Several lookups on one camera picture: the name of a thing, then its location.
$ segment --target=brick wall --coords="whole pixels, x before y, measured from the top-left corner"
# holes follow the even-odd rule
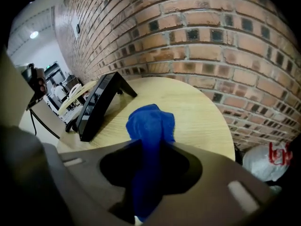
[[[300,133],[301,57],[269,0],[65,0],[55,30],[69,68],[84,82],[118,71],[202,90],[241,150]]]

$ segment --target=ceiling light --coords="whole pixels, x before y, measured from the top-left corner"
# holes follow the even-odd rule
[[[34,31],[31,35],[30,38],[31,39],[35,39],[38,36],[39,32],[38,31]]]

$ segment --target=wooden table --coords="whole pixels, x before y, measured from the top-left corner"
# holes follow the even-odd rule
[[[59,153],[94,149],[130,140],[126,130],[129,115],[141,106],[157,104],[174,114],[176,142],[219,153],[235,160],[228,125],[214,103],[201,91],[169,78],[141,78],[128,82],[138,96],[116,95],[104,118],[102,128],[90,143],[80,142],[75,132],[63,133]]]
[[[65,100],[60,109],[58,110],[58,115],[62,115],[63,112],[67,109],[68,106],[70,106],[76,99],[78,99],[82,94],[86,93],[88,90],[92,89],[95,84],[97,83],[97,81],[90,81],[87,84],[85,84],[81,90],[76,93],[74,96],[68,98],[67,100]]]

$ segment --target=white plastic bag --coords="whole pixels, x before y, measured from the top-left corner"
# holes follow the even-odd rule
[[[292,152],[287,150],[288,144],[280,146],[259,145],[246,152],[243,167],[261,181],[277,181],[287,170]]]

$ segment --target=blue cloth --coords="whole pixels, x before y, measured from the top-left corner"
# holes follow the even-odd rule
[[[161,111],[157,105],[135,110],[126,125],[131,139],[140,139],[143,163],[132,180],[135,215],[146,219],[162,199],[160,142],[174,141],[174,115]]]

